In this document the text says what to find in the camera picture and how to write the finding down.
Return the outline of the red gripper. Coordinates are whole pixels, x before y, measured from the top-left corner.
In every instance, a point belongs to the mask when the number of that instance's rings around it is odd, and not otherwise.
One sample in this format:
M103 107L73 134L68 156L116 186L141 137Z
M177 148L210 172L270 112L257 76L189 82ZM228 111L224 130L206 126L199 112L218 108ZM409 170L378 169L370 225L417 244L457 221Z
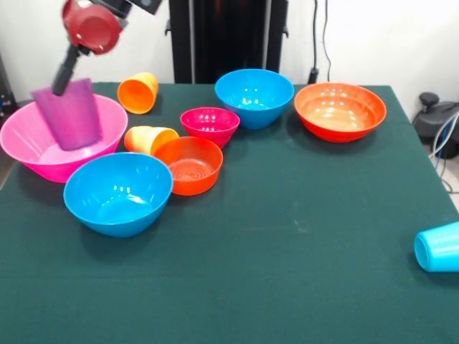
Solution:
M52 83L52 93L61 96L72 78L80 56L78 47L96 55L110 52L118 43L123 30L117 16L106 7L91 1L66 1L62 20L70 45Z

